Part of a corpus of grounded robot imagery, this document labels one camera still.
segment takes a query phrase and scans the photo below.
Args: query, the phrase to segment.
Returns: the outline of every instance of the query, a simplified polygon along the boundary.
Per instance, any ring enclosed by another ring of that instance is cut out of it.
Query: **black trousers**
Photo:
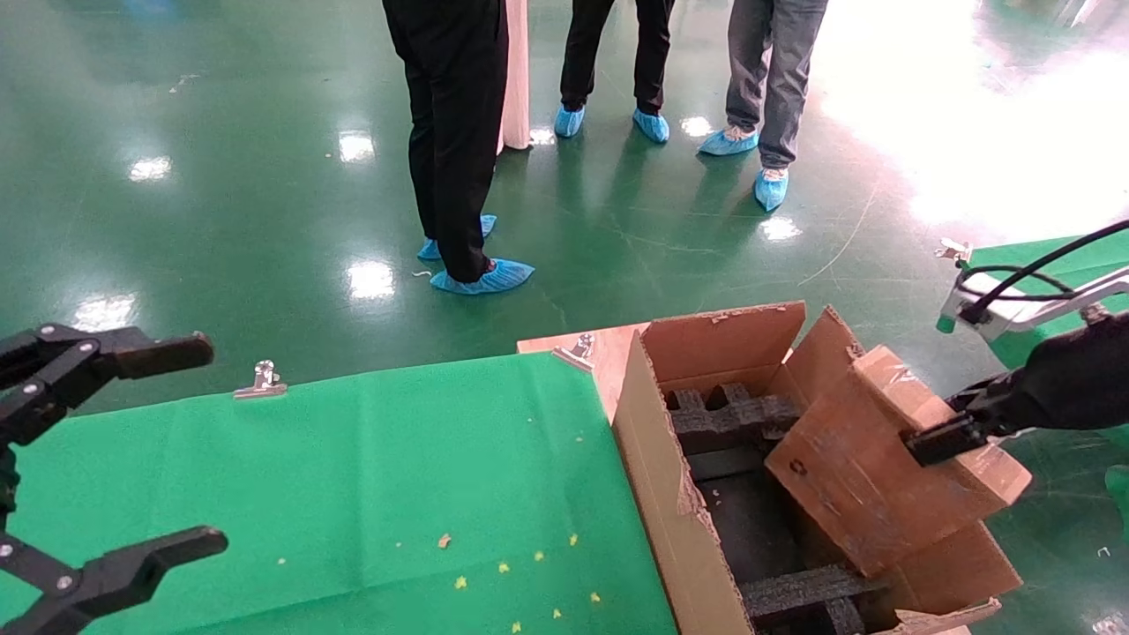
[[[572,0],[572,24],[564,45],[561,104],[578,111],[596,86],[596,49],[614,0]],[[636,105],[647,114],[663,107],[663,75],[671,51],[674,0],[636,0],[639,47],[636,49]]]
[[[423,234],[447,275],[475,282],[482,206],[490,192],[506,96],[505,0],[384,0],[411,98],[408,160]]]

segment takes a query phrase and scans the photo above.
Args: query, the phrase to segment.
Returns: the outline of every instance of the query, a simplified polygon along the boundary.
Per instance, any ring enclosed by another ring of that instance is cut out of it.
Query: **black pants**
[[[580,110],[596,85],[596,49],[614,0],[572,0],[572,25],[564,45],[561,103]],[[647,114],[663,107],[663,75],[671,51],[671,9],[674,0],[636,0],[639,47],[636,50],[636,104]]]
[[[796,160],[796,137],[807,103],[812,50],[826,10],[828,0],[733,2],[732,75],[725,112],[730,124],[752,131],[760,123],[764,106],[759,143],[764,168],[786,168]]]
[[[479,216],[493,179],[506,96],[505,0],[384,0],[411,98],[408,160],[423,234],[447,273],[489,269]]]

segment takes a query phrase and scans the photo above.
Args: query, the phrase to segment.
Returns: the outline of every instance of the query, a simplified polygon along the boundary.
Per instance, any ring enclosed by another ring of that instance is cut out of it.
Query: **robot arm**
[[[1039,269],[1095,241],[1129,229],[1129,220],[1083,236],[1026,267],[964,268],[942,310],[938,329],[957,321],[991,342],[1008,332],[1030,331],[1073,312],[1086,325],[1040,342],[1026,364],[969,386],[949,398],[956,416],[933,429],[909,435],[907,447],[922,466],[946,461],[989,442],[1031,428],[1102,429],[1129,424],[1129,312],[1111,315],[1103,298],[1129,293],[1129,268],[1073,289]],[[969,245],[947,245],[965,260]],[[989,271],[1008,271],[1003,282]],[[1058,293],[1032,296],[1008,289],[1026,277]]]
[[[910,436],[922,466],[946,461],[1024,429],[1102,429],[1129,424],[1129,313],[1099,314],[1048,339],[1026,366],[949,399],[957,416]]]
[[[114,379],[141,379],[210,364],[202,333],[151,340],[134,328],[87,333],[45,324],[0,340],[0,571],[42,595],[0,635],[67,635],[149,601],[173,567],[227,549],[217,529],[198,527],[111,551],[72,568],[7,533],[16,511],[12,445],[28,445]]]

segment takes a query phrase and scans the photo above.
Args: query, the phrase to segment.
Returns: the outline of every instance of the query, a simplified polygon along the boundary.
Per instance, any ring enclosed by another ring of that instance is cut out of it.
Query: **black cable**
[[[1010,264],[972,267],[971,269],[963,270],[961,275],[957,277],[956,289],[964,292],[971,296],[983,297],[988,294],[988,292],[978,292],[975,289],[970,289],[965,285],[969,278],[975,276],[977,273],[989,273],[991,271],[1018,271],[1019,269],[1021,269],[1019,267]],[[1030,277],[1035,278],[1036,280],[1042,280],[1062,293],[1042,294],[1042,295],[1000,294],[999,297],[997,297],[996,299],[1010,299],[1015,302],[1052,302],[1058,299],[1074,299],[1075,297],[1078,297],[1078,292],[1074,290],[1073,288],[1068,287],[1060,280],[1052,278],[1045,273],[1033,271]]]
[[[1109,227],[1099,229],[1093,234],[1087,234],[1076,241],[1071,241],[1060,246],[1059,249],[1048,253],[1047,255],[1040,258],[1039,260],[1035,260],[1031,264],[1021,268],[1018,271],[1013,273],[1006,280],[997,285],[996,288],[981,296],[980,299],[978,299],[971,306],[961,311],[961,319],[964,320],[965,322],[969,322],[970,324],[979,324],[980,321],[983,319],[984,312],[988,310],[988,305],[990,305],[992,302],[999,298],[1000,294],[1009,289],[1010,287],[1015,286],[1015,284],[1018,282],[1019,280],[1032,276],[1036,270],[1047,267],[1048,264],[1054,262],[1056,260],[1062,258],[1064,255],[1078,251],[1079,249],[1093,242],[1112,236],[1113,234],[1117,234],[1118,232],[1123,232],[1126,229],[1129,229],[1129,220],[1114,223]]]

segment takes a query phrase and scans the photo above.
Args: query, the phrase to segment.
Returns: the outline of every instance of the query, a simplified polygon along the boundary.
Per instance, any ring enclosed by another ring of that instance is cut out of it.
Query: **person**
[[[767,211],[780,207],[788,192],[812,50],[826,9],[828,0],[734,0],[729,15],[727,124],[699,151],[736,155],[759,145],[761,171],[753,195]],[[758,134],[762,105],[764,125]]]
[[[422,260],[443,260],[431,285],[478,295],[513,289],[528,264],[482,253],[482,216],[497,160],[509,34],[505,0],[384,0],[404,61],[412,133],[408,163],[423,225]]]
[[[614,0],[572,0],[572,24],[561,69],[561,105],[554,129],[563,138],[576,136],[584,122],[588,95],[595,88],[596,49]],[[671,9],[674,0],[636,0],[639,45],[636,49],[636,125],[651,141],[665,143],[671,127],[658,113],[663,107],[663,75],[671,51]]]

